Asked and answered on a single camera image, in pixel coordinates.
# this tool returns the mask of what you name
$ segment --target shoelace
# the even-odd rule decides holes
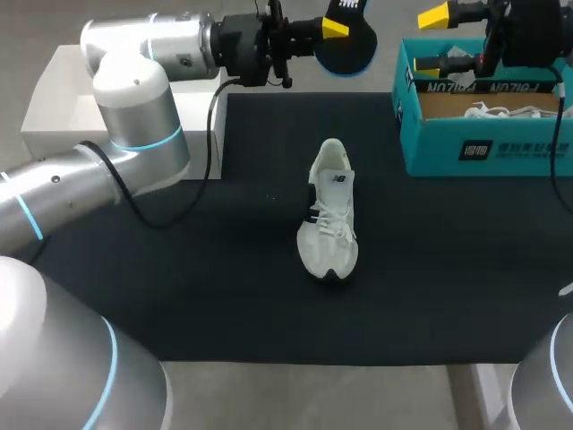
[[[542,118],[547,116],[556,116],[557,112],[551,112],[551,110],[543,110],[535,106],[526,106],[517,110],[509,110],[506,107],[487,107],[483,101],[478,101],[474,105],[480,107],[471,107],[466,111],[465,117],[474,118]],[[563,116],[571,116],[571,111]]]
[[[316,219],[317,224],[321,227],[320,232],[332,235],[336,239],[345,238],[348,243],[352,244],[356,239],[356,234],[350,228],[350,224],[348,224],[350,209],[345,213],[341,213],[334,211],[320,200],[317,200],[316,204],[321,208],[321,211],[318,217],[312,218]]]

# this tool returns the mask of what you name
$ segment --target black table surface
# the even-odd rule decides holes
[[[345,288],[314,283],[295,241],[329,137],[356,172]],[[139,202],[165,219],[196,189]],[[229,96],[223,180],[184,223],[102,208],[54,233],[38,268],[162,360],[502,363],[570,309],[572,243],[547,178],[408,176],[389,94],[245,94]]]

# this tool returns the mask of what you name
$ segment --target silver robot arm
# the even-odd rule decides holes
[[[164,69],[140,54],[103,59],[94,94],[110,141],[100,149],[132,195],[178,182],[189,152]],[[8,254],[111,202],[121,194],[101,157],[70,151],[0,173],[0,254]]]
[[[221,22],[208,13],[153,13],[86,24],[81,52],[110,140],[100,147],[79,144],[0,173],[0,254],[120,202],[124,193],[113,169],[131,195],[170,186],[184,176],[190,155],[169,82],[210,79],[225,67],[245,87],[264,86],[273,68],[283,87],[290,88],[287,61],[314,56],[318,47],[324,47],[320,60],[327,68],[342,65],[341,73],[350,75],[365,68],[376,48],[375,33],[364,30],[372,30],[362,17],[365,0],[348,16],[339,7],[332,0],[328,14],[346,17],[360,38],[350,39],[350,27],[327,17],[289,22],[279,0],[269,0],[266,13],[230,15]],[[345,38],[351,43],[337,44]],[[327,39],[334,43],[322,43]],[[368,49],[353,64],[361,44]]]

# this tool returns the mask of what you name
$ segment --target gray floor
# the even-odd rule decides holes
[[[367,17],[380,42],[370,70],[340,80],[313,59],[296,60],[291,64],[293,90],[390,90],[401,38],[416,35],[416,15],[441,1],[370,0]],[[328,0],[284,0],[291,19],[322,15],[327,5]],[[58,45],[78,43],[87,20],[185,10],[221,16],[253,8],[252,0],[0,1],[0,170],[29,159],[19,131],[34,85]],[[455,33],[481,35],[483,27],[465,26]],[[179,363],[167,369],[175,389],[174,430],[457,428],[443,367]]]
[[[444,367],[167,363],[171,430],[456,430]]]

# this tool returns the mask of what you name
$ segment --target robotic arm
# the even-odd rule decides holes
[[[0,173],[0,254],[44,240],[126,192],[145,194],[184,176],[190,155],[169,82],[214,78],[225,67],[236,83],[257,87],[272,68],[290,88],[293,56],[317,56],[337,74],[362,71],[377,46],[365,5],[332,0],[326,16],[294,22],[269,0],[265,13],[219,22],[208,13],[154,13],[86,24],[81,52],[110,140]]]
[[[573,3],[560,0],[448,1],[418,16],[420,30],[453,29],[466,22],[487,21],[483,52],[474,56],[417,58],[415,70],[436,77],[473,70],[490,77],[499,62],[506,67],[549,67],[559,57],[573,57]]]

